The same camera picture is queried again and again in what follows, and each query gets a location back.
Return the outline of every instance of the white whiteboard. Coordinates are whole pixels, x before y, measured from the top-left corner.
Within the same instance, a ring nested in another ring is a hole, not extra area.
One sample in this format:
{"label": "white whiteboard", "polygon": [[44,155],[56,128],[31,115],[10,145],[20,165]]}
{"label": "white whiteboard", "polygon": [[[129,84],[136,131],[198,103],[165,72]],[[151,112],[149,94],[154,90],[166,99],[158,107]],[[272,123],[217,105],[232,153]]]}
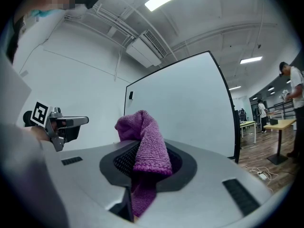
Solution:
{"label": "white whiteboard", "polygon": [[[133,91],[133,100],[129,100]],[[164,138],[233,157],[235,129],[228,89],[205,52],[127,86],[125,115],[146,110]]]}

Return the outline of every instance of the purple towel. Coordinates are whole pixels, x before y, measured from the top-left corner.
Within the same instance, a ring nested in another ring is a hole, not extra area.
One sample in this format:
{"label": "purple towel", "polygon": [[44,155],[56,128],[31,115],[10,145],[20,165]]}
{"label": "purple towel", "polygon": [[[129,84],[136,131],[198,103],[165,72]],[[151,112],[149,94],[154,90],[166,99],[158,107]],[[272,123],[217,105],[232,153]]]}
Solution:
{"label": "purple towel", "polygon": [[146,112],[119,118],[115,129],[121,141],[141,140],[132,176],[132,209],[140,217],[156,197],[156,183],[172,175],[172,166],[157,122]]}

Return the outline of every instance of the black cap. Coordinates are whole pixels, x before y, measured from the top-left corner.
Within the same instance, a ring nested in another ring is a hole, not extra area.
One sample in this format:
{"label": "black cap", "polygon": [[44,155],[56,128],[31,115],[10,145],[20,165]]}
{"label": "black cap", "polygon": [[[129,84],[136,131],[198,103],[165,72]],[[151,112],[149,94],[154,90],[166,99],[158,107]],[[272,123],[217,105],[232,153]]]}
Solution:
{"label": "black cap", "polygon": [[283,67],[285,66],[285,65],[288,65],[288,63],[286,63],[286,62],[281,62],[280,63],[280,77],[282,77],[282,75],[284,75],[284,73],[283,73]]}

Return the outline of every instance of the wooden floor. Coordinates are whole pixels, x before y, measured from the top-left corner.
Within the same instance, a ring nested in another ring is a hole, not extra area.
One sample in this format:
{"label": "wooden floor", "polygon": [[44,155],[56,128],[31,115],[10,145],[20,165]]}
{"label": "wooden floor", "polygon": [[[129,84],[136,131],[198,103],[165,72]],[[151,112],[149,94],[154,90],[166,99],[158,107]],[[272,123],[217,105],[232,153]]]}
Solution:
{"label": "wooden floor", "polygon": [[[288,158],[287,161],[274,165],[270,162],[267,157],[275,154],[277,151],[278,144],[278,131],[267,133],[257,133],[256,134],[256,144],[253,144],[254,134],[249,134],[253,132],[253,127],[246,129],[247,133],[244,133],[244,138],[241,138],[241,150],[238,164],[240,166],[248,167],[267,167],[270,172],[278,174],[274,180],[272,180],[268,187],[273,190],[273,193],[279,191],[282,187],[289,183],[292,183],[295,175],[297,174],[299,168],[298,164],[293,163],[292,158]],[[281,154],[286,156],[286,154],[293,150],[295,131],[292,127],[283,130],[282,132],[282,144],[281,144]]]}

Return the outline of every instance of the power strip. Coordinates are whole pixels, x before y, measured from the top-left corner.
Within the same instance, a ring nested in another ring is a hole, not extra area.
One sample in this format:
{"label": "power strip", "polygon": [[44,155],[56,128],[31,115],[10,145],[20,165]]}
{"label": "power strip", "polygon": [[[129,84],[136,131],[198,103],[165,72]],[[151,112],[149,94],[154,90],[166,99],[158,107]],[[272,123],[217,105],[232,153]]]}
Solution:
{"label": "power strip", "polygon": [[267,176],[261,171],[257,173],[257,176],[263,181],[267,180]]}

